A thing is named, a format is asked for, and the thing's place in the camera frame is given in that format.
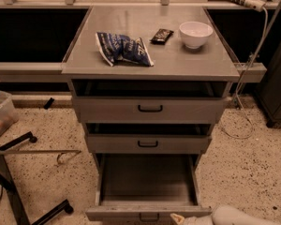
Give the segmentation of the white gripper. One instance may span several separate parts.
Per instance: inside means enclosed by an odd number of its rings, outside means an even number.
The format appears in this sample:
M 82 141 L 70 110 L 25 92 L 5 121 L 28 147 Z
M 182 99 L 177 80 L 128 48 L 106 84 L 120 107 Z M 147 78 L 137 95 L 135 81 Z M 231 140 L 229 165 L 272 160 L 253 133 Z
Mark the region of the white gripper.
M 210 216 L 187 217 L 186 219 L 175 213 L 170 214 L 171 219 L 176 225 L 214 225 Z

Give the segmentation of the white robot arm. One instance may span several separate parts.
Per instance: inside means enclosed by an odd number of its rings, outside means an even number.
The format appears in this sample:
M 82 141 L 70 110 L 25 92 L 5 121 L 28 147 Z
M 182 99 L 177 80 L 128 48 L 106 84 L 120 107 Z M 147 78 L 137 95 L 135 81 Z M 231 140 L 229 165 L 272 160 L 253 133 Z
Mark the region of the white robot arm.
M 204 217 L 183 217 L 170 215 L 175 225 L 281 225 L 264 218 L 252 217 L 230 205 L 218 205 L 211 215 Z

